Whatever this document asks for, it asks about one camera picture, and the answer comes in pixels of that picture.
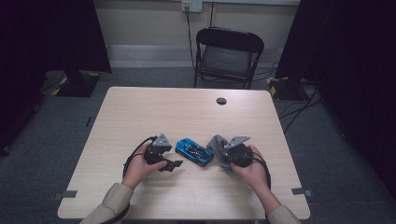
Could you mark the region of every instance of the chair backrest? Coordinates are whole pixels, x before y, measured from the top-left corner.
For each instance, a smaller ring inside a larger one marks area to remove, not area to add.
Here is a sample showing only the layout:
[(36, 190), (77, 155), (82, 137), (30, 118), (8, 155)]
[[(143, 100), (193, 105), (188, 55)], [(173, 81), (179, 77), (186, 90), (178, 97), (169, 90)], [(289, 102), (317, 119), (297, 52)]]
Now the chair backrest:
[(250, 32), (231, 30), (219, 27), (209, 27), (200, 30), (196, 36), (197, 48), (199, 45), (214, 46), (223, 49), (237, 49), (247, 52), (262, 53), (264, 42)]

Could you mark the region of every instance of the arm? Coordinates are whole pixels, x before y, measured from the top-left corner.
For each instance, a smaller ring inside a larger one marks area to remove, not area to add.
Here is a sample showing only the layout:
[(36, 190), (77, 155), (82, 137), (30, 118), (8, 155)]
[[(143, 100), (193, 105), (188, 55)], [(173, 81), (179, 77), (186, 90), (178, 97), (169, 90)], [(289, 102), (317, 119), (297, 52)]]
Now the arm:
[(122, 212), (131, 201), (134, 189), (152, 172), (163, 168), (166, 161), (148, 165), (143, 158), (143, 153), (148, 145), (143, 145), (136, 151), (136, 156), (129, 164), (122, 182), (111, 187), (102, 203), (99, 204), (80, 223), (102, 223)]
[[(252, 152), (260, 155), (260, 151), (254, 146), (248, 146)], [(242, 176), (245, 182), (253, 189), (262, 203), (265, 213), (268, 215), (270, 223), (301, 223), (298, 218), (284, 205), (269, 189), (265, 170), (258, 161), (254, 161), (248, 167), (239, 167), (231, 163), (233, 170)]]

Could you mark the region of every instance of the blue toy car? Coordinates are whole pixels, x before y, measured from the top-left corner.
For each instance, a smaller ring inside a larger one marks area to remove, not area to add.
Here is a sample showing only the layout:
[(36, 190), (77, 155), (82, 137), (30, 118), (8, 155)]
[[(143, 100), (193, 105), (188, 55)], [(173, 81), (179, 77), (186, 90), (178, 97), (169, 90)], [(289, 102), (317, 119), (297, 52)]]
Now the blue toy car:
[(178, 141), (175, 152), (202, 167), (210, 163), (214, 157), (214, 154), (209, 149), (201, 147), (190, 138)]

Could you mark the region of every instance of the black cable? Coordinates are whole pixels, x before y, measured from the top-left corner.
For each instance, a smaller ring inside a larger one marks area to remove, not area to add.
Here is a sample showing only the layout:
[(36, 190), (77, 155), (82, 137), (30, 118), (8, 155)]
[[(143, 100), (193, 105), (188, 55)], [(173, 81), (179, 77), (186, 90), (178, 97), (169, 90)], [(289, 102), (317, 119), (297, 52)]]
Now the black cable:
[[(320, 97), (316, 102), (314, 102), (312, 105), (316, 105), (316, 104), (319, 103), (320, 101), (321, 101), (321, 97)], [(305, 108), (306, 108), (306, 107), (303, 106), (303, 108), (299, 108), (299, 109), (293, 110), (293, 111), (291, 111), (291, 112), (289, 112), (289, 113), (287, 113), (287, 114), (285, 114), (285, 115), (282, 115), (281, 117), (279, 117), (279, 119), (283, 119), (283, 118), (285, 118), (286, 116), (289, 116), (289, 115), (292, 115), (292, 114), (294, 114), (294, 113), (297, 113), (297, 112), (300, 111), (301, 109), (305, 109)]]
[(256, 74), (254, 74), (254, 75), (260, 75), (260, 74), (265, 74), (265, 73), (269, 73), (269, 72), (272, 74), (272, 73), (276, 70), (275, 65), (276, 65), (277, 63), (279, 63), (279, 62), (273, 63), (273, 64), (271, 65), (271, 69), (270, 69), (270, 70), (268, 70), (268, 71), (266, 71), (266, 72), (256, 73)]
[(301, 108), (301, 109), (298, 110), (298, 113), (294, 116), (294, 118), (293, 118), (293, 119), (291, 120), (291, 122), (288, 124), (288, 126), (286, 127), (286, 129), (283, 131), (283, 134), (286, 134), (286, 132), (288, 131), (290, 125), (297, 119), (297, 117), (301, 114), (301, 112), (303, 112), (304, 109), (308, 108), (309, 106), (312, 106), (312, 105), (309, 105), (309, 103), (311, 103), (312, 99), (314, 99), (314, 96), (315, 96), (315, 94), (316, 94), (316, 92), (317, 92), (317, 89), (318, 89), (318, 86), (316, 86), (315, 91), (314, 91), (314, 93), (312, 94), (311, 98), (309, 98), (308, 102), (306, 102), (306, 104), (303, 106), (303, 108)]
[(64, 77), (64, 73), (54, 83), (50, 84), (48, 87), (44, 87), (40, 91), (46, 91), (47, 89), (53, 87), (56, 83), (58, 83), (60, 80), (62, 80), (63, 77)]
[(212, 8), (210, 8), (210, 23), (209, 26), (212, 26), (213, 23), (213, 6), (215, 5), (215, 3), (212, 2)]
[(123, 172), (122, 172), (122, 178), (125, 177), (125, 174), (128, 171), (129, 163), (131, 163), (131, 160), (134, 158), (136, 151), (139, 150), (139, 148), (141, 148), (145, 143), (147, 143), (148, 140), (151, 140), (151, 142), (152, 142), (152, 141), (155, 141), (155, 139), (157, 139), (157, 136), (148, 137), (142, 143), (140, 143), (139, 146), (137, 146), (137, 148), (134, 150), (134, 152), (132, 152), (131, 156), (129, 156), (128, 159), (126, 160), (126, 162), (123, 164), (124, 165), (124, 169), (123, 169)]
[(254, 80), (252, 80), (251, 82), (257, 82), (257, 81), (261, 81), (261, 80), (264, 80), (264, 79), (266, 79), (266, 78), (268, 78), (269, 76), (271, 76), (273, 73), (271, 72), (270, 74), (268, 74), (267, 76), (265, 76), (265, 77), (261, 77), (261, 78), (258, 78), (258, 79), (254, 79)]
[(270, 175), (270, 171), (269, 171), (268, 166), (267, 166), (267, 162), (265, 162), (265, 159), (262, 156), (260, 156), (259, 154), (255, 153), (253, 151), (251, 153), (254, 154), (254, 155), (257, 155), (259, 157), (259, 159), (257, 159), (254, 156), (250, 157), (250, 156), (240, 155), (240, 154), (236, 154), (236, 153), (233, 153), (233, 156), (234, 157), (238, 157), (239, 160), (251, 159), (251, 160), (257, 161), (259, 164), (261, 164), (262, 168), (264, 168), (264, 171), (265, 171), (265, 176), (266, 176), (266, 179), (267, 179), (268, 188), (271, 189), (271, 175)]
[(192, 43), (191, 43), (191, 31), (190, 31), (190, 9), (189, 9), (189, 7), (184, 7), (184, 9), (186, 10), (187, 25), (189, 27), (190, 56), (191, 56), (192, 68), (195, 69), (194, 59), (192, 57)]
[(302, 103), (303, 103), (303, 102), (294, 102), (294, 103), (291, 103), (291, 104), (289, 104), (289, 105), (286, 105), (285, 108), (282, 110), (282, 112), (280, 112), (279, 114), (277, 114), (277, 116), (279, 117), (279, 116), (281, 116), (283, 113), (285, 113), (289, 106), (297, 105), (297, 104), (302, 104)]

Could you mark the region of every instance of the black tape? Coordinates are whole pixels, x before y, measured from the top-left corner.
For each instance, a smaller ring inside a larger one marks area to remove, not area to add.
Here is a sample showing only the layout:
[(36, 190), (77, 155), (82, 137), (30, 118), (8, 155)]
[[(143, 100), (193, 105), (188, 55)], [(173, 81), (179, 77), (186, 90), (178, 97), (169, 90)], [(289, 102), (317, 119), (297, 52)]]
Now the black tape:
[(90, 122), (91, 122), (91, 117), (88, 118), (88, 121), (87, 121), (87, 123), (85, 124), (85, 127), (90, 126)]
[(61, 201), (63, 198), (76, 198), (76, 190), (65, 190), (63, 193), (56, 193), (53, 195), (53, 200)]
[(314, 195), (311, 189), (303, 189), (303, 188), (291, 189), (291, 192), (293, 192), (293, 195), (304, 194), (306, 197), (310, 197)]

